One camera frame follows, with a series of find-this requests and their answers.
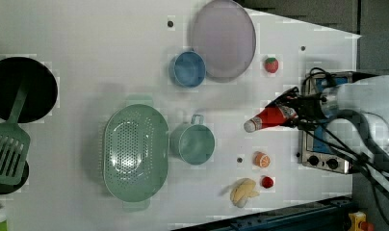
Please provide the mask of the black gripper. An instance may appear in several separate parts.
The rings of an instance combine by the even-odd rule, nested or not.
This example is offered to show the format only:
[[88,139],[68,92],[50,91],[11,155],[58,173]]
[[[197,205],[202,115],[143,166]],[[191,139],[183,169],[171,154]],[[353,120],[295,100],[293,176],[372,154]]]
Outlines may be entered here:
[[300,123],[313,122],[325,119],[325,115],[321,108],[322,99],[317,94],[310,95],[298,95],[298,87],[285,90],[282,94],[277,96],[272,102],[267,105],[267,108],[278,105],[285,105],[290,100],[294,100],[295,111],[298,115],[298,122],[288,121],[279,126],[275,126],[275,131],[291,131],[294,129],[299,130]]

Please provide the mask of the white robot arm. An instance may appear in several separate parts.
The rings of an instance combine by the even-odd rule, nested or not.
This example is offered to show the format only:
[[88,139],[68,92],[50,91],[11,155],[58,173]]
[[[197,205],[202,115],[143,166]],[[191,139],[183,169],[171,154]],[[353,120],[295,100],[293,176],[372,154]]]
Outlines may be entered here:
[[364,170],[389,195],[389,75],[308,77],[264,108],[264,128],[297,128]]

